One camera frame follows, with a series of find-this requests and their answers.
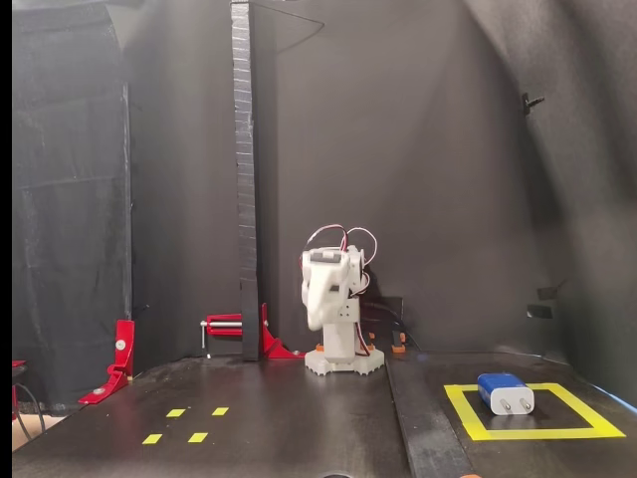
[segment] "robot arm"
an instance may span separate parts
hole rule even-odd
[[[364,343],[360,332],[358,293],[369,285],[363,251],[319,248],[302,256],[302,299],[308,327],[322,329],[322,350],[306,354],[306,366],[318,374],[355,370],[368,374],[384,364],[381,351]]]
[[[311,331],[342,322],[338,311],[349,294],[361,288],[362,264],[363,253],[354,246],[347,251],[320,248],[303,253],[301,295]]]

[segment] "yellow tape marking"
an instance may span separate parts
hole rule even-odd
[[[206,436],[208,436],[208,433],[193,433],[188,443],[201,443]]]
[[[154,445],[161,438],[161,433],[155,433],[152,435],[148,435],[148,438],[141,442],[142,445]]]
[[[168,412],[166,416],[168,418],[177,418],[178,416],[181,416],[184,411],[186,411],[185,408],[173,408]]]
[[[227,406],[219,406],[215,409],[215,411],[212,412],[212,416],[222,416],[226,414],[226,411],[228,411],[230,408]]]
[[[575,438],[625,437],[603,416],[573,395],[559,383],[527,383],[531,390],[548,390],[586,420],[591,428],[552,428],[535,430],[488,430],[480,421],[465,396],[465,391],[478,391],[477,385],[445,385],[447,396],[460,421],[474,441],[486,440],[565,440]]]

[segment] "black platform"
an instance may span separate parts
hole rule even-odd
[[[493,371],[559,383],[626,437],[473,441],[444,385],[476,383]],[[475,392],[465,396],[487,429],[588,426],[550,392],[535,394],[532,415],[504,419]],[[229,409],[212,416],[217,407]],[[185,411],[166,417],[172,409]],[[189,443],[194,433],[208,434]],[[151,434],[161,437],[142,444]],[[629,478],[637,470],[637,415],[569,367],[533,357],[408,353],[389,355],[369,376],[321,377],[302,360],[193,358],[143,374],[12,457],[15,477],[399,478],[412,475],[409,465],[427,478]]]
[[[217,407],[229,407],[212,416]],[[185,409],[168,418],[171,409]],[[193,433],[207,432],[201,443]],[[142,445],[150,434],[156,444]],[[384,369],[185,359],[143,374],[13,454],[14,477],[410,476]]]
[[[629,478],[637,476],[637,415],[578,378],[567,365],[509,354],[389,356],[387,367],[413,476],[483,478]],[[444,386],[475,384],[486,372],[508,371],[527,383],[555,382],[626,437],[474,441]],[[474,391],[467,401],[488,430],[586,428],[550,391],[536,391],[531,415],[495,417]]]

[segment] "black wire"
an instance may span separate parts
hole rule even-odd
[[[308,18],[308,17],[304,17],[302,15],[297,15],[296,13],[290,13],[290,12],[286,12],[285,10],[279,10],[278,8],[269,7],[267,5],[255,2],[253,0],[240,0],[240,1],[236,1],[236,2],[230,2],[230,5],[254,5],[255,7],[260,7],[260,8],[263,8],[265,10],[272,10],[273,12],[278,12],[278,13],[281,13],[283,15],[288,15],[289,17],[294,17],[294,18],[299,18],[301,20],[306,20],[308,22],[316,23],[318,25],[318,29],[315,32],[313,32],[311,35],[309,35],[308,37],[305,37],[305,38],[297,41],[296,43],[293,43],[289,47],[284,48],[279,53],[284,53],[284,52],[290,50],[291,48],[293,48],[293,47],[295,47],[297,45],[300,45],[302,42],[305,42],[305,41],[309,40],[311,37],[313,37],[314,35],[317,35],[323,28],[325,28],[325,23],[322,22],[321,20],[315,20],[313,18]]]
[[[15,402],[13,403],[13,412],[15,413],[16,418],[18,418],[18,421],[20,422],[22,431],[24,431],[24,434],[27,436],[27,439],[31,441],[31,435],[27,431],[27,427],[24,426],[24,422],[22,421],[22,417],[20,416],[20,409],[18,408],[18,405]]]
[[[394,311],[393,309],[390,309],[389,307],[385,306],[384,304],[378,304],[376,302],[365,302],[363,304],[360,304],[360,308],[361,309],[375,309],[377,311],[383,311],[386,312],[388,314],[391,314],[395,320],[391,321],[393,324],[397,325],[402,332],[404,332],[405,336],[407,336],[407,339],[409,339],[409,341],[416,347],[416,349],[418,350],[418,352],[422,352],[422,349],[420,348],[420,346],[418,345],[418,343],[416,342],[416,340],[413,338],[413,336],[407,331],[407,326],[405,326],[405,323],[402,321],[402,319],[400,318],[400,316],[398,315],[398,313],[396,313],[396,311]],[[362,321],[367,321],[367,322],[383,322],[379,319],[370,319],[370,318],[361,318]]]
[[[44,424],[44,417],[42,416],[42,410],[40,409],[40,404],[38,403],[38,400],[36,400],[36,397],[33,396],[33,393],[31,393],[31,390],[27,388],[25,385],[23,385],[22,383],[16,383],[16,386],[19,386],[20,388],[22,388],[31,397],[31,401],[33,401],[33,404],[35,405],[36,410],[38,411],[38,417],[40,418],[40,426],[42,427],[42,433],[44,433],[47,430],[47,427]],[[27,430],[24,428],[24,426],[22,427],[22,430],[25,432],[25,434],[28,437],[29,434],[27,433]]]

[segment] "red bracket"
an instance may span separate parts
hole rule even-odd
[[[290,352],[281,339],[275,339],[268,330],[268,306],[261,305],[261,327],[263,335],[263,355],[268,359],[301,359],[305,352]]]
[[[135,332],[133,321],[117,321],[115,332],[115,363],[106,371],[110,375],[108,382],[78,400],[79,403],[96,404],[128,385],[132,376],[132,347]]]
[[[206,317],[206,334],[209,336],[235,336],[243,335],[241,327],[214,327],[215,322],[241,322],[241,314],[226,314],[224,316]]]

